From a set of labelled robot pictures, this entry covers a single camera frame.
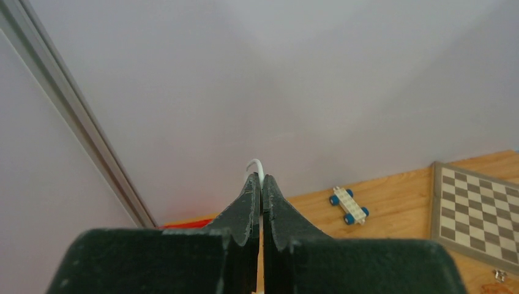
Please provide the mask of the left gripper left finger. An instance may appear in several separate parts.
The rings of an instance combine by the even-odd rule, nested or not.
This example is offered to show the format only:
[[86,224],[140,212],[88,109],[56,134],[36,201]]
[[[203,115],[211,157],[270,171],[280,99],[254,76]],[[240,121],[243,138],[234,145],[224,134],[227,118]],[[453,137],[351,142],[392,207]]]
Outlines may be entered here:
[[203,228],[96,228],[70,245],[48,293],[252,293],[260,180]]

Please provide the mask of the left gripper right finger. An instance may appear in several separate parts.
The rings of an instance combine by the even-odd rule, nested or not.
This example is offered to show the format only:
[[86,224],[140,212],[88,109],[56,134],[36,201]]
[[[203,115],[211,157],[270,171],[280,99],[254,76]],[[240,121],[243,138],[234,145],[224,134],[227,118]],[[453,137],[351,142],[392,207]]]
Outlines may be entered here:
[[333,238],[263,182],[266,293],[465,293],[454,260],[424,239]]

